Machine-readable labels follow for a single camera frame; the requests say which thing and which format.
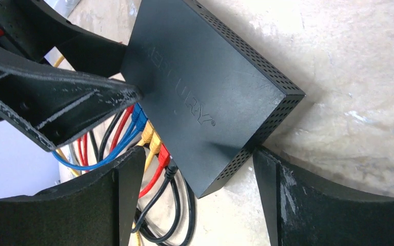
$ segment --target perforated side panel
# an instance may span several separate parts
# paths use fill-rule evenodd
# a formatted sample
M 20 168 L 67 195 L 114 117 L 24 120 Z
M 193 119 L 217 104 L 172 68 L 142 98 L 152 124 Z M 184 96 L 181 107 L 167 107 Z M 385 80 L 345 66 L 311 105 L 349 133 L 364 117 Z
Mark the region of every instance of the perforated side panel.
M 287 96 L 253 135 L 252 140 L 262 144 L 301 101 L 301 97 Z
M 214 30 L 220 34 L 220 36 L 222 36 L 236 50 L 238 50 L 238 52 L 249 60 L 249 62 L 253 64 L 264 76 L 266 76 L 269 81 L 275 84 L 284 94 L 286 94 L 284 100 L 259 127 L 249 141 L 249 143 L 253 142 L 258 145 L 262 144 L 301 101 L 304 96 L 304 92 L 201 4 L 195 0 L 183 1 L 198 13 L 202 19 L 211 25 Z M 249 150 L 243 148 L 220 173 L 216 180 L 219 180 L 220 182 L 222 180 L 222 183 L 227 182 L 247 161 L 251 154 L 252 153 Z
M 261 54 L 249 46 L 235 32 L 228 28 L 221 20 L 216 18 L 212 13 L 205 9 L 197 1 L 184 0 L 192 9 L 194 9 L 202 18 L 210 23 L 217 32 L 223 36 L 232 46 L 234 46 L 250 63 L 260 70 L 273 84 L 282 90 L 286 95 L 304 95 L 304 92 L 298 88 L 289 78 L 267 61 Z
M 250 151 L 246 149 L 242 149 L 216 179 L 220 180 L 223 178 L 233 176 L 233 174 L 235 174 L 238 171 L 238 169 L 242 167 L 242 165 L 248 160 L 250 156 L 251 156 Z

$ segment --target black plastic bracket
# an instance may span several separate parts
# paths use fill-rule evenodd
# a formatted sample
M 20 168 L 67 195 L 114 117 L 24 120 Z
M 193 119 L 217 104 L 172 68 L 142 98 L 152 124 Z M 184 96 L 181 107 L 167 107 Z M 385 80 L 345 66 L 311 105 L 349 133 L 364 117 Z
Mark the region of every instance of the black plastic bracket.
M 46 151 L 142 99 L 119 73 L 126 46 L 73 25 L 43 0 L 0 0 L 0 120 Z M 57 47 L 78 72 L 44 56 Z
M 393 197 L 334 183 L 263 147 L 253 162 L 272 246 L 394 245 Z
M 0 245 L 127 246 L 144 161 L 134 147 L 34 196 L 0 199 Z
M 135 86 L 38 64 L 0 47 L 0 118 L 46 151 L 76 140 L 141 98 Z
M 126 45 L 73 25 L 43 0 L 0 0 L 0 28 L 22 54 L 40 62 L 57 47 L 76 71 L 120 72 Z

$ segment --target concrete floor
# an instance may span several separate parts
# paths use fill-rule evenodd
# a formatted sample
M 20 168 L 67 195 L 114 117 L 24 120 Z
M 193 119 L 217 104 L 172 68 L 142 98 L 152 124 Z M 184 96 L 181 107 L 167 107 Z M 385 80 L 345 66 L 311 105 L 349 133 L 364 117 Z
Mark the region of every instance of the concrete floor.
M 335 182 L 394 196 L 394 1 L 200 2 L 307 94 L 265 145 Z M 82 0 L 70 20 L 127 43 L 139 5 Z M 148 217 L 163 231 L 172 208 L 166 192 Z M 197 223 L 192 245 L 269 245 L 251 160 L 198 200 Z

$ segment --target black router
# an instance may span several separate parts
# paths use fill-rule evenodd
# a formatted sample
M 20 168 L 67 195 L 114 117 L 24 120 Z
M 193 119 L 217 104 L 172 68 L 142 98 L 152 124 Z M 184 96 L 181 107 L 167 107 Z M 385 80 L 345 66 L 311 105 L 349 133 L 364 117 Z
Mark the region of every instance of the black router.
M 122 65 L 197 197 L 220 189 L 304 92 L 198 2 L 142 0 Z

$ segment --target embossed brand logo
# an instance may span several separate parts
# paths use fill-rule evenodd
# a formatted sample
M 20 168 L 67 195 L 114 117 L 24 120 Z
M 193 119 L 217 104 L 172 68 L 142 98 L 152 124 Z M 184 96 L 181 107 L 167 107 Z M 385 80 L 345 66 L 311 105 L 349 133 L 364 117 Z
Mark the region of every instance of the embossed brand logo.
M 163 54 L 148 42 L 144 43 L 143 49 L 157 70 L 167 79 L 168 83 L 175 85 L 175 95 L 190 109 L 197 122 L 201 125 L 210 124 L 215 126 L 215 120 L 204 111 L 204 104 L 194 96 L 189 86 L 182 81 L 182 78 L 179 77 L 172 64 L 164 58 Z

